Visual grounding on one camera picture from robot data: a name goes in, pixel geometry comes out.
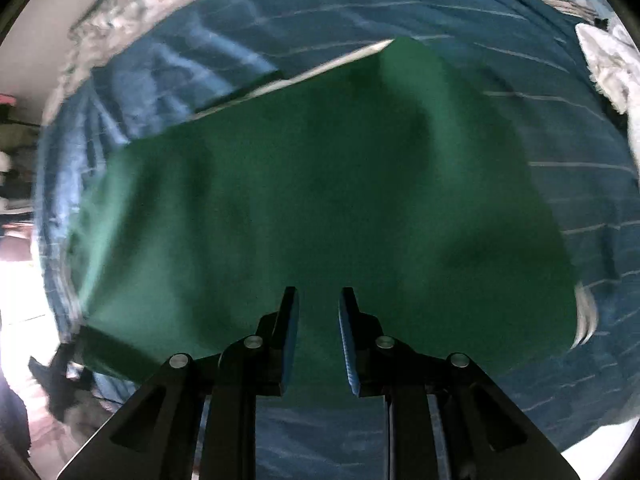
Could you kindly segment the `green white varsity jacket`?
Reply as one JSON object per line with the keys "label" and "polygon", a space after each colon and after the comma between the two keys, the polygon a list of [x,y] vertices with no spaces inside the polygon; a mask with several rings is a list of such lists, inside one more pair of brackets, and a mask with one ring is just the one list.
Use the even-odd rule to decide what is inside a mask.
{"label": "green white varsity jacket", "polygon": [[111,155],[66,266],[81,362],[133,382],[221,352],[290,286],[292,386],[311,402],[347,387],[345,287],[390,336],[491,373],[588,330],[514,125],[407,38]]}

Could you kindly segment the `pile of clothes on rack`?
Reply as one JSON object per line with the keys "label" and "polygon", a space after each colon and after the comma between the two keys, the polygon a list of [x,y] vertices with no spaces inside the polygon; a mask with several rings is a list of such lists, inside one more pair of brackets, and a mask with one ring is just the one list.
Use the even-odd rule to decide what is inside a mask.
{"label": "pile of clothes on rack", "polygon": [[13,117],[17,100],[1,95],[1,260],[32,258],[39,126]]}

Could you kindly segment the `dark fuzzy slipper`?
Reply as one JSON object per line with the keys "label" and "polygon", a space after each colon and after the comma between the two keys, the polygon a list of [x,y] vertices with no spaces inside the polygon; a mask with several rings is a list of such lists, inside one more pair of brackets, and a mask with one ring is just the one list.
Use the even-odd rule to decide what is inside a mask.
{"label": "dark fuzzy slipper", "polygon": [[75,345],[60,344],[48,365],[29,358],[28,369],[48,399],[49,413],[68,429],[78,444],[85,444],[112,416],[93,393],[93,372],[84,368],[76,378],[67,376]]}

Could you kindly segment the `white crumpled garment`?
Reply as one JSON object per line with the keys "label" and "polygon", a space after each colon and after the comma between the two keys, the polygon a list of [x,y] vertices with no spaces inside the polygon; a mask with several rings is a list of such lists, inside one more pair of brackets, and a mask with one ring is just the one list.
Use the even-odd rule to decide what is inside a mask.
{"label": "white crumpled garment", "polygon": [[578,24],[576,36],[591,74],[591,80],[618,114],[627,115],[627,139],[639,163],[639,50],[619,18],[605,29]]}

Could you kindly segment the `blue striped bed sheet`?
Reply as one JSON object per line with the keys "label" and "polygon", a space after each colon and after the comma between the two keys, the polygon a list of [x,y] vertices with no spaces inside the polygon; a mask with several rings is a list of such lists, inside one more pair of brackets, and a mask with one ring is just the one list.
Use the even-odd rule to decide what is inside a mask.
{"label": "blue striped bed sheet", "polygon": [[43,126],[35,192],[47,300],[74,315],[63,266],[81,193],[107,157],[244,84],[296,75],[408,36],[460,68],[514,122],[579,279],[596,302],[590,341],[503,376],[559,448],[639,413],[639,188],[626,130],[597,92],[570,0],[196,0],[91,76]]}

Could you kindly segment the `plaid checked blanket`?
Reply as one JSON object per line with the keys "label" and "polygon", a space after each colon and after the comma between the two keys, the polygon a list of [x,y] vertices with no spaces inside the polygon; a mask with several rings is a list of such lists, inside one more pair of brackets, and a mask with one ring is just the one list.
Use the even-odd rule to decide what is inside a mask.
{"label": "plaid checked blanket", "polygon": [[91,76],[155,25],[196,0],[96,0],[70,28],[64,63],[41,116],[50,125],[62,104]]}

